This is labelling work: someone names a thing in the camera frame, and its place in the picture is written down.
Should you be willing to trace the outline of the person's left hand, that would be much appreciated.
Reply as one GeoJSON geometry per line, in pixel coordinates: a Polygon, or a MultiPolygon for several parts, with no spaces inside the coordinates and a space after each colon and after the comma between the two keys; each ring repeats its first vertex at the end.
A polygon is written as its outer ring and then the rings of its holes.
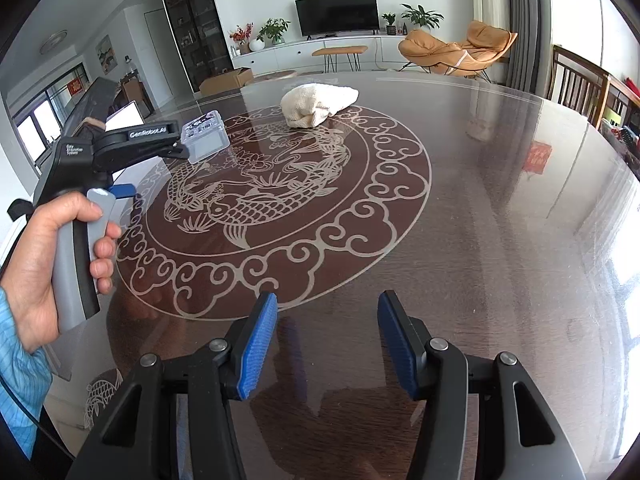
{"type": "Polygon", "coordinates": [[[93,222],[102,210],[86,196],[70,192],[38,207],[6,266],[1,287],[14,318],[18,340],[34,353],[58,338],[58,311],[52,270],[58,230],[74,220],[93,222]]]}

